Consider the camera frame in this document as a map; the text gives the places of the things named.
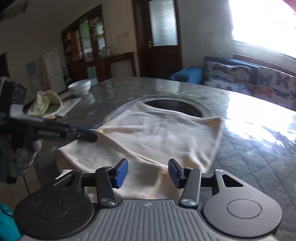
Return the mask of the grey gloved left hand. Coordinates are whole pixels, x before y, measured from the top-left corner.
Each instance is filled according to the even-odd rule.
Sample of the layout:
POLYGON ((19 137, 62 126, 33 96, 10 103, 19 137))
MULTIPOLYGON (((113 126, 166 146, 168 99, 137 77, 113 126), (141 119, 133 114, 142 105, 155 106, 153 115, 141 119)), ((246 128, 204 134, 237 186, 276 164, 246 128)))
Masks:
POLYGON ((15 184, 29 171, 41 147, 42 140, 24 138, 14 142, 1 137, 1 182, 15 184))

